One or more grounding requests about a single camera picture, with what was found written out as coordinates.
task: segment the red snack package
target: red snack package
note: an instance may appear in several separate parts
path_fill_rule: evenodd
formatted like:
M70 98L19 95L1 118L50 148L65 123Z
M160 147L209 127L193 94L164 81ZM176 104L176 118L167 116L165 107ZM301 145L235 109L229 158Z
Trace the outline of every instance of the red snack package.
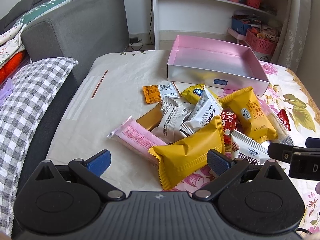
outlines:
M225 145L231 144L231 133L233 130L238 130L243 132L241 123L238 120L238 117L230 109L224 109L221 113L222 125L223 125L223 139Z
M277 114L279 119L283 122L284 126L287 128L288 131L291 131L289 118L287 116L287 113L284 109L281 109L280 112Z

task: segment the orange cloth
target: orange cloth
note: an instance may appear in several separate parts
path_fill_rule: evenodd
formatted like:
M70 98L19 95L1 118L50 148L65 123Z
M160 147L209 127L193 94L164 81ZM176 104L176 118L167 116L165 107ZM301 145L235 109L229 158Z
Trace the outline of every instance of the orange cloth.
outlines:
M24 51L18 52L16 55L14 55L4 66L0 69L0 84L11 75L13 71L16 70L16 68L21 63L23 57L25 54Z

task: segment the power strip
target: power strip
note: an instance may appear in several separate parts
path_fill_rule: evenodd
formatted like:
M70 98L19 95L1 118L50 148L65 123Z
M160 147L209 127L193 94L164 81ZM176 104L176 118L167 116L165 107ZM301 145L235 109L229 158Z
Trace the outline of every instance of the power strip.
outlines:
M142 43L129 43L129 47L141 47L142 45Z

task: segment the pink basket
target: pink basket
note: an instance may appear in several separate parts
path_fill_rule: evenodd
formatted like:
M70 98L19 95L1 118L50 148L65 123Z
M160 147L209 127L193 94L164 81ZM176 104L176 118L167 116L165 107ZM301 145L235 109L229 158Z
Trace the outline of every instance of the pink basket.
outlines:
M257 9L259 9L260 3L261 3L261 0L246 0L247 5Z
M245 41L251 46L254 51L267 55L271 55L276 48L276 43L259 39L249 30L247 31Z

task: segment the gray checkered pillow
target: gray checkered pillow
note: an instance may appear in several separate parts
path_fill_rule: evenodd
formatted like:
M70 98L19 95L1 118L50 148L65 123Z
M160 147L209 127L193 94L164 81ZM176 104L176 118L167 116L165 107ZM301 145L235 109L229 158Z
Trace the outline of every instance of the gray checkered pillow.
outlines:
M78 62L48 58L22 67L0 107L0 230L11 235L13 204L22 165L36 128Z

